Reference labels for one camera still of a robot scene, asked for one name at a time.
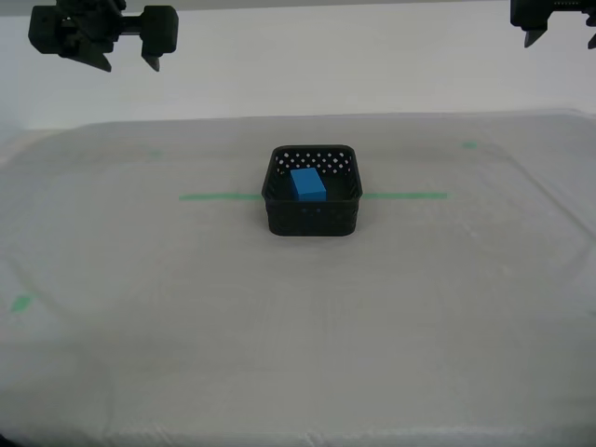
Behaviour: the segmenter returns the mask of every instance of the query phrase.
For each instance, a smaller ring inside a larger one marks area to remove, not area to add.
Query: white wall
[[[155,74],[125,37],[106,74],[37,54],[27,18],[0,19],[2,108],[27,128],[113,120],[575,107],[596,112],[580,14],[533,48],[508,2],[181,13]]]

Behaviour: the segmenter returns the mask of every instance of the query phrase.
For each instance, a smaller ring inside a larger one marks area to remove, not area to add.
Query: blue cube
[[[294,198],[301,202],[324,202],[327,190],[315,168],[290,171]]]

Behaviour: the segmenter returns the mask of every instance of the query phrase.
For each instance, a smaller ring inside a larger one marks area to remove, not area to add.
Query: basket rim
[[[280,146],[276,149],[273,150],[273,152],[271,153],[271,158],[269,159],[269,165],[267,166],[267,174],[265,175],[264,178],[264,183],[263,183],[263,189],[261,190],[261,196],[263,197],[263,199],[265,200],[265,202],[268,203],[296,203],[295,200],[282,200],[282,199],[277,199],[277,198],[267,198],[265,195],[265,191],[267,189],[267,185],[269,184],[269,179],[271,177],[271,174],[273,172],[273,169],[275,168],[275,161],[276,161],[276,154],[279,152],[283,152],[283,151],[287,151],[289,149],[319,149],[319,150],[330,150],[330,149],[334,149],[334,150],[342,150],[345,152],[348,152],[351,156],[352,156],[352,169],[354,170],[354,175],[356,175],[356,187],[358,189],[357,195],[355,197],[349,198],[347,200],[329,200],[326,202],[320,202],[320,201],[304,201],[304,202],[300,202],[301,206],[308,206],[308,205],[317,205],[319,207],[326,207],[329,206],[330,204],[334,204],[334,203],[355,203],[360,201],[360,199],[362,198],[362,182],[360,181],[360,171],[358,168],[358,161],[356,159],[356,151],[354,151],[354,149],[352,149],[350,146],[345,145],[345,144],[287,144],[285,146]]]

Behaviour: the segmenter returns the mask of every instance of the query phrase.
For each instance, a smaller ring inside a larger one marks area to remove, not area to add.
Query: green tape line
[[[386,193],[364,194],[364,199],[372,200],[442,200],[449,198],[447,193]]]
[[[19,314],[24,312],[31,305],[34,298],[32,295],[19,295],[10,307],[10,312],[13,314]]]
[[[362,196],[365,200],[443,200],[449,198],[447,193],[383,193],[383,194],[365,194]],[[207,201],[207,200],[262,200],[258,194],[188,194],[180,196],[181,201]]]
[[[181,201],[190,200],[261,200],[263,199],[258,194],[235,194],[235,193],[219,193],[219,194],[188,194],[180,196]]]

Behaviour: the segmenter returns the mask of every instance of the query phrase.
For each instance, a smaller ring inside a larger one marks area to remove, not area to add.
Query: black basket
[[[294,199],[291,169],[316,168],[326,202]],[[263,198],[269,228],[278,236],[347,236],[354,233],[362,185],[348,146],[283,146],[271,155]]]

